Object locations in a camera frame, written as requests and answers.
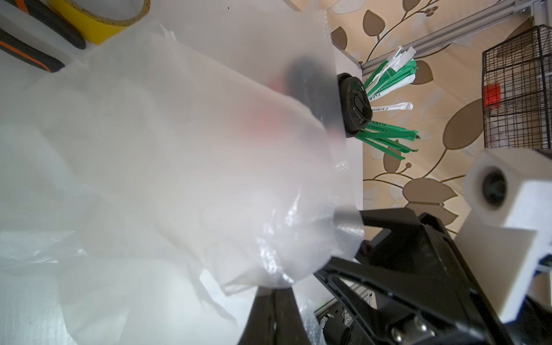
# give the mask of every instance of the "orange and black handle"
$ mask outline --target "orange and black handle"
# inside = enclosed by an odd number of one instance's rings
[[[0,50],[48,72],[57,72],[65,65],[58,59],[34,49],[0,29]]]
[[[59,36],[66,39],[69,43],[79,49],[86,48],[86,41],[81,33],[67,22],[63,17],[52,11],[48,6],[40,0],[4,0],[32,17],[43,22]]]

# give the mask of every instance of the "yellow tape roll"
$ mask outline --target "yellow tape roll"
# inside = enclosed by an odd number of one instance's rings
[[[144,0],[144,5],[138,15],[125,20],[100,17],[85,10],[73,0],[50,0],[50,4],[65,20],[81,32],[85,40],[93,44],[101,44],[147,15],[150,11],[150,1]]]

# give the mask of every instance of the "translucent plastic bag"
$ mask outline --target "translucent plastic bag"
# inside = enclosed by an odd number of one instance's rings
[[[351,256],[362,230],[333,223],[347,185],[309,109],[150,31],[42,79],[26,95],[40,102],[17,104],[3,122],[34,126],[74,174],[71,193],[96,193],[151,225],[227,292],[290,286],[332,254]],[[80,236],[117,226],[99,212]]]
[[[259,83],[182,37],[139,23],[3,104],[0,270],[52,268],[81,345],[235,343],[204,268],[226,294],[290,286],[363,237],[358,212],[334,222],[352,200],[325,57]]]
[[[328,132],[333,164],[346,174],[333,45],[326,11],[315,10],[317,3],[295,12],[280,0],[159,0],[151,11],[177,41],[309,107]],[[350,186],[340,192],[349,197]]]

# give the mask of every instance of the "wire rack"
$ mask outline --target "wire rack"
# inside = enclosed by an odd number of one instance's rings
[[[552,148],[552,28],[483,52],[485,147]]]

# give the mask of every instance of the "red object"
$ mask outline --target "red object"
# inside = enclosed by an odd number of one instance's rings
[[[502,100],[500,84],[490,84],[483,89],[485,95],[485,107],[491,105],[493,108],[497,108],[498,104]]]

